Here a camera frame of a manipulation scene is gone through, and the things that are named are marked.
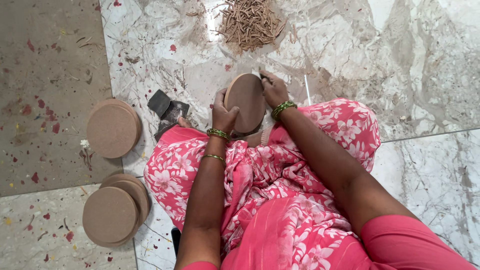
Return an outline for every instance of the sandpaper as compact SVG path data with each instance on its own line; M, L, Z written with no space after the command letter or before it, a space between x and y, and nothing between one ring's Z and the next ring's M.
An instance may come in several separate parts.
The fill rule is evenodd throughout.
M160 123L158 124L158 131L155 133L155 140L158 142L160 137L169 130L171 127L178 124L178 118L181 116L183 118L187 117L188 109L190 105L172 100L170 105L165 113L160 117Z
M162 91L158 90L149 99L147 106L154 111L160 118L170 105L170 98Z

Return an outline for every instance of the woman's right hand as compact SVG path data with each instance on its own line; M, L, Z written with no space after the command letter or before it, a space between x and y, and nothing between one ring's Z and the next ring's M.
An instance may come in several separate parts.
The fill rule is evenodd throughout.
M262 79L262 85L264 86L265 100L272 109L289 101L287 86L282 79L265 70L261 70L260 73L267 77Z

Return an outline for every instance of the green glass bangle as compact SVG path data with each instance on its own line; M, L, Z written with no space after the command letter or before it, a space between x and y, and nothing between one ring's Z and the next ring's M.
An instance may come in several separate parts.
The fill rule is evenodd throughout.
M272 111L272 118L275 121L280 121L280 113L288 107L298 108L298 106L295 103L293 103L293 101L290 101L290 100L285 101L282 104L275 107L275 109Z
M206 158L206 157L212 157L212 158L219 159L219 160L222 161L223 167L224 167L224 168L227 167L227 163L225 162L225 160L224 160L223 158L219 157L219 156L216 156L216 155L204 155L204 156L202 157L202 159L204 159L204 158Z
M207 135L208 136L218 136L218 137L221 137L221 138L224 138L225 140L227 140L227 142L229 142L232 138L225 132L219 130L219 129L216 129L216 128L210 128L207 130Z

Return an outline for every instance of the pile of wood scraps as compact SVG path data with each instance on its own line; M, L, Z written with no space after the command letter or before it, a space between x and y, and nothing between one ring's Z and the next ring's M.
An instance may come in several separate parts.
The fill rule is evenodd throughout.
M275 43L275 38L285 27L287 20L281 21L270 9L268 0L227 0L215 8L227 5L219 15L223 15L221 29L217 35L226 37L226 42L236 42L242 50L254 51L264 44Z

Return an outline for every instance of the marble floor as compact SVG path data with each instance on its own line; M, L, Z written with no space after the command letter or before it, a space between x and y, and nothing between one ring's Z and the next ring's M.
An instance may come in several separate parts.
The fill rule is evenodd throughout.
M219 3L100 0L112 95L131 104L143 126L139 144L122 158L125 173L143 180L158 125L147 103L158 89L190 104L188 118L206 130L215 92L238 74L264 65L287 82L291 99L300 105L308 104L306 75L310 102L345 97L374 110L383 143L372 175L480 269L480 2L275 0L278 16L288 20L276 44L241 55L210 31L220 23L214 18L219 8L213 9ZM294 26L298 40L292 43L288 37ZM271 122L266 117L263 126ZM79 266L88 262L103 269L107 256L108 263L122 263L122 268L173 269L173 225L157 203L131 245L113 251L89 245L81 226L70 224L81 216L82 202L95 188L84 186L84 196L75 187L0 198L0 239L7 239L2 240L0 262L23 260L18 268L53 269L62 262L46 263L60 260L60 250L76 254L84 248L86 254L73 256ZM76 205L63 209L66 204L58 198L68 193ZM23 238L30 214L35 214L35 234ZM46 214L55 222L42 218ZM57 229L63 217L77 242ZM50 233L36 241L42 230ZM44 240L47 245L40 245ZM28 241L35 245L22 249ZM8 258L7 252L15 255ZM46 254L51 261L45 261Z

